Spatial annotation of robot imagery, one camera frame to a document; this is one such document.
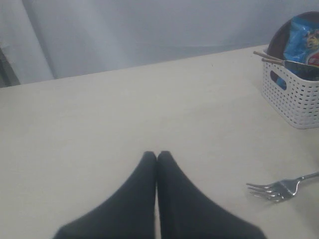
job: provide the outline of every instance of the silver fork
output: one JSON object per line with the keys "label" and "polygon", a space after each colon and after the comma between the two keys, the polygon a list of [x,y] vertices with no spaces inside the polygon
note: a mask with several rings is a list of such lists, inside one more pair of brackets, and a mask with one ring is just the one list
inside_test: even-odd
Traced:
{"label": "silver fork", "polygon": [[301,176],[296,179],[284,179],[268,185],[246,183],[255,197],[265,198],[272,202],[282,202],[294,197],[302,181],[319,177],[319,172]]}

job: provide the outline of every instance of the white plastic basket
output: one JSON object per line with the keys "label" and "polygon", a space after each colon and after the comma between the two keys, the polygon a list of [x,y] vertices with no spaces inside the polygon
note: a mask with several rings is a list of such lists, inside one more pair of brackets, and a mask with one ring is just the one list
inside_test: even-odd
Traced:
{"label": "white plastic basket", "polygon": [[[285,90],[274,81],[274,73],[286,82]],[[283,66],[264,62],[262,95],[291,126],[319,127],[318,81],[303,80]]]}

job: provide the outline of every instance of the tabletop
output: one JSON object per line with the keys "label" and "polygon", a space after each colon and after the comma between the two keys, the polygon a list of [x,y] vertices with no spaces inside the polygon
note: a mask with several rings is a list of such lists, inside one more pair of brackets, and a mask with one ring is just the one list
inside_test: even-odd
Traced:
{"label": "tabletop", "polygon": [[170,150],[204,194],[269,239],[317,239],[318,181],[279,204],[245,186],[319,171],[319,129],[291,127],[261,96],[253,51],[264,47],[0,89],[0,238],[52,238],[111,196],[144,151]]}

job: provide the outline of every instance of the metal utensil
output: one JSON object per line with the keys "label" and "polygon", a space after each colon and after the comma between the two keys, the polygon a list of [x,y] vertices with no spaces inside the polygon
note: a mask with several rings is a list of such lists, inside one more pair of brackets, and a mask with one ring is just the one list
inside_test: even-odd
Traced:
{"label": "metal utensil", "polygon": [[298,186],[302,181],[319,177],[319,172],[301,176],[296,179],[284,179],[268,185],[258,185],[246,183],[248,189],[255,197],[264,198],[272,202],[282,202],[294,197],[297,193]]}
{"label": "metal utensil", "polygon": [[279,58],[254,51],[254,54],[263,57],[262,61],[284,66],[298,77],[308,81],[319,80],[319,67],[307,65],[296,61],[281,60]]}

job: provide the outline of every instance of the white curtain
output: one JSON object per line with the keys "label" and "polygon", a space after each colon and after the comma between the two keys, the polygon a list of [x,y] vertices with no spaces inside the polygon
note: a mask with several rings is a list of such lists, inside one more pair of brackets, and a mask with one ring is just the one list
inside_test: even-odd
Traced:
{"label": "white curtain", "polygon": [[21,83],[266,44],[318,0],[0,0]]}

